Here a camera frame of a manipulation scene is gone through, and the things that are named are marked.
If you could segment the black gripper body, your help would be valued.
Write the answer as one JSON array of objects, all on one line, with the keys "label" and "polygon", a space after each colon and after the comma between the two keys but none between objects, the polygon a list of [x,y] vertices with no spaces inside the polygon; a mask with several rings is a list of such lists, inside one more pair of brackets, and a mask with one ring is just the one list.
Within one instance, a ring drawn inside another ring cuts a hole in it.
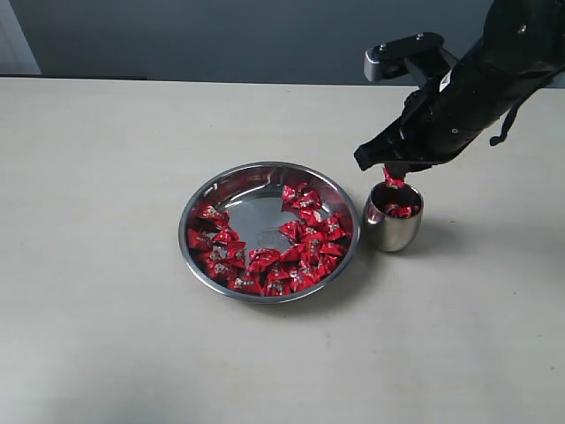
[{"label": "black gripper body", "polygon": [[503,143],[522,105],[555,74],[552,67],[513,74],[476,57],[462,60],[429,104],[398,125],[402,162],[449,162],[499,119],[500,132],[490,145]]}]

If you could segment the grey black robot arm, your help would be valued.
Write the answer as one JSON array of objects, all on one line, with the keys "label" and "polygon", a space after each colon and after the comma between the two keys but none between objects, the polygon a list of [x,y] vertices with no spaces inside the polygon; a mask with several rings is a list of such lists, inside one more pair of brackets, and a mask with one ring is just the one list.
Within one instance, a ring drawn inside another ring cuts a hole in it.
[{"label": "grey black robot arm", "polygon": [[495,1],[481,37],[462,58],[436,33],[378,44],[365,52],[371,82],[410,75],[418,88],[401,115],[357,148],[361,170],[384,164],[394,177],[448,163],[499,118],[504,142],[520,107],[564,72],[564,3]]}]

